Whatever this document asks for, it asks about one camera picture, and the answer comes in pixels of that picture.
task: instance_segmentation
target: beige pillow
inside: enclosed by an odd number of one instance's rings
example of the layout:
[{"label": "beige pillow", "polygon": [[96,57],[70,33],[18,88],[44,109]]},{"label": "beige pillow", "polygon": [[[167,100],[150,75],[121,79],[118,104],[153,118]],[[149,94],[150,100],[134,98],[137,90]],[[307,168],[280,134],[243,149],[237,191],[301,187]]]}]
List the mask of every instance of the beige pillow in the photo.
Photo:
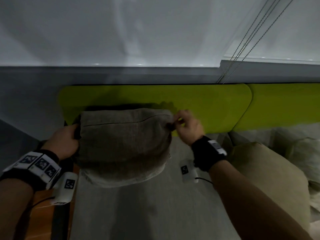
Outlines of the beige pillow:
[{"label": "beige pillow", "polygon": [[309,230],[308,180],[284,157],[254,142],[235,146],[231,163],[249,181],[270,197],[305,230]]}]

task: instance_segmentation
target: green cushion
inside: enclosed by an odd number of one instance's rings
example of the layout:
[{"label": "green cushion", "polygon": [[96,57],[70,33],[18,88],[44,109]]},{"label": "green cushion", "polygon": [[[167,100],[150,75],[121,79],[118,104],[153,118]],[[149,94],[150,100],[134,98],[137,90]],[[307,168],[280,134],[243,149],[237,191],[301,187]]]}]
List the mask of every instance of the green cushion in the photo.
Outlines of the green cushion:
[{"label": "green cushion", "polygon": [[252,102],[233,130],[320,121],[320,83],[248,84]]},{"label": "green cushion", "polygon": [[89,106],[143,104],[143,107],[190,109],[206,133],[228,132],[251,101],[245,84],[235,85],[97,85],[67,86],[58,96],[68,125]]}]

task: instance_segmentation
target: gray wall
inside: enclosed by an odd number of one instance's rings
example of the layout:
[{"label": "gray wall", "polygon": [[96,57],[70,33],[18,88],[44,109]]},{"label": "gray wall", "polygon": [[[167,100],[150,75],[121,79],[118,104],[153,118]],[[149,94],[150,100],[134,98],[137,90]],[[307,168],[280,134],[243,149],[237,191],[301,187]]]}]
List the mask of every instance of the gray wall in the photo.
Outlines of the gray wall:
[{"label": "gray wall", "polygon": [[[215,84],[220,68],[0,68],[0,119],[39,140],[63,126],[57,103],[72,84]],[[228,83],[317,83],[320,66],[243,62]]]},{"label": "gray wall", "polygon": [[23,154],[34,150],[39,141],[0,120],[0,175]]}]

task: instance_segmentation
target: black cable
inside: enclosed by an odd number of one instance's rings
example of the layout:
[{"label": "black cable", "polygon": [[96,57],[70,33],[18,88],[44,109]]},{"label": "black cable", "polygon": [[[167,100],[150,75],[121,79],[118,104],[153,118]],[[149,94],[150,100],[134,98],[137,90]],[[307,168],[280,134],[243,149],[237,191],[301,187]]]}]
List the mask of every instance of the black cable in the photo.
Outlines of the black cable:
[{"label": "black cable", "polygon": [[45,198],[45,199],[43,199],[43,200],[40,200],[39,202],[35,203],[34,205],[26,208],[26,211],[30,211],[33,207],[39,205],[40,203],[42,203],[42,202],[44,202],[44,201],[46,201],[46,200],[52,200],[52,199],[54,199],[54,198],[55,198],[54,196],[51,196],[51,197]]},{"label": "black cable", "polygon": [[205,178],[202,178],[202,177],[195,177],[194,179],[202,179],[202,180],[205,180],[205,181],[209,182],[210,184],[213,184],[211,181],[209,181],[209,180],[207,180]]}]

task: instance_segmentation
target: gray pillow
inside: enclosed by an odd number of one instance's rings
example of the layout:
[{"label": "gray pillow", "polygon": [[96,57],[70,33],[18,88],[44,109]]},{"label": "gray pillow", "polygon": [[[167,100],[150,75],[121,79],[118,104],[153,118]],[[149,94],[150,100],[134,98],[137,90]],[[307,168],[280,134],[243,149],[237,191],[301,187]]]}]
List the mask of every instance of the gray pillow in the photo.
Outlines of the gray pillow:
[{"label": "gray pillow", "polygon": [[133,109],[81,113],[80,147],[76,157],[81,173],[104,188],[146,181],[168,161],[171,131],[169,110]]}]

